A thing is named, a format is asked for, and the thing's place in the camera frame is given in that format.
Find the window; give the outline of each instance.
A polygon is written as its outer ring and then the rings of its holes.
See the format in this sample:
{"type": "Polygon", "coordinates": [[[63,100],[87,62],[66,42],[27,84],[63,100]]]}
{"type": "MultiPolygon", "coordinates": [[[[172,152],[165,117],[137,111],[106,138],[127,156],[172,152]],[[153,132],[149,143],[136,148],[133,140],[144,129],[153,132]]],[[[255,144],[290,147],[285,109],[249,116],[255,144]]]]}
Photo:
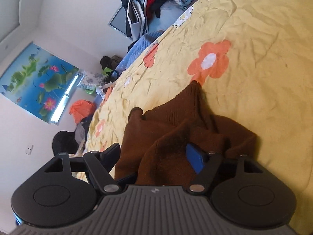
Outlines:
{"type": "Polygon", "coordinates": [[[56,107],[56,109],[55,109],[55,111],[51,117],[51,123],[58,125],[59,120],[61,118],[61,115],[62,115],[62,113],[66,107],[66,104],[68,103],[72,94],[76,90],[76,87],[77,87],[78,83],[80,82],[80,80],[82,79],[82,76],[83,75],[81,73],[77,73],[76,76],[73,78],[73,81],[68,86],[65,94],[63,95],[62,99],[60,100],[58,106],[56,107]]]}
{"type": "Polygon", "coordinates": [[[109,22],[109,26],[126,36],[126,11],[121,6],[109,22]]]}

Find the blue blanket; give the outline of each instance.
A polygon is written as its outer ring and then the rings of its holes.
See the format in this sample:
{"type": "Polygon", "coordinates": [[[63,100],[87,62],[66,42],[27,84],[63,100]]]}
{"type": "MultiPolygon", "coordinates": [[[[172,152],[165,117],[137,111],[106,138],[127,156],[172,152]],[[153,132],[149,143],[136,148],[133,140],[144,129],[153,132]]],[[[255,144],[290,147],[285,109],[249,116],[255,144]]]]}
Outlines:
{"type": "Polygon", "coordinates": [[[121,75],[123,71],[128,69],[132,63],[140,56],[140,54],[153,43],[158,37],[160,37],[164,31],[156,31],[152,33],[146,33],[140,37],[136,44],[130,49],[123,60],[116,67],[116,71],[121,75]]]}

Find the bed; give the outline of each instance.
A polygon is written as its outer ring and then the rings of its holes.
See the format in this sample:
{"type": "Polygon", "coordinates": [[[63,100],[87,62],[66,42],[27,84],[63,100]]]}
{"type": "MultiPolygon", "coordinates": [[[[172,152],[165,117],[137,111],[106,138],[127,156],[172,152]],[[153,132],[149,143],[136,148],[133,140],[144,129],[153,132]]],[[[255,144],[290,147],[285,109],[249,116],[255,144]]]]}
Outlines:
{"type": "Polygon", "coordinates": [[[291,227],[313,231],[313,0],[199,0],[117,80],[87,149],[122,143],[133,107],[166,103],[191,80],[210,109],[255,132],[257,160],[296,194],[291,227]]]}

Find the grey cloth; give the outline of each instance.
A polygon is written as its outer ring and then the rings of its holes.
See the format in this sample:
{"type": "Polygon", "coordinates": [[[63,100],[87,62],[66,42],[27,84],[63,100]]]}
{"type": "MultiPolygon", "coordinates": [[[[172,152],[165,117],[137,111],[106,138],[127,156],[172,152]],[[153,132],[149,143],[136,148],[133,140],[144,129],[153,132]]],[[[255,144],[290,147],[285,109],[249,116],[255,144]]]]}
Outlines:
{"type": "Polygon", "coordinates": [[[165,2],[160,9],[160,18],[154,15],[153,19],[150,21],[150,33],[159,30],[167,30],[186,11],[183,6],[180,6],[173,0],[165,2]]]}
{"type": "Polygon", "coordinates": [[[85,139],[85,129],[82,124],[83,123],[79,123],[75,130],[75,140],[78,145],[85,139]]]}

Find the brown sweater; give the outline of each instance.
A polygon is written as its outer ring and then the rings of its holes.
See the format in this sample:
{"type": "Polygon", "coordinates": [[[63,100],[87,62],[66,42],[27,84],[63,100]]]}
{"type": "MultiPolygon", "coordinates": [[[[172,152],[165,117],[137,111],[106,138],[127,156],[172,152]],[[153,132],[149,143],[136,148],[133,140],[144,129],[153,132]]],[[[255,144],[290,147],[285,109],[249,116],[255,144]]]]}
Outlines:
{"type": "Polygon", "coordinates": [[[193,81],[169,102],[143,114],[133,108],[128,117],[115,167],[115,179],[138,173],[139,185],[182,185],[195,177],[186,145],[223,153],[226,158],[252,156],[256,135],[235,121],[213,115],[193,81]]]}

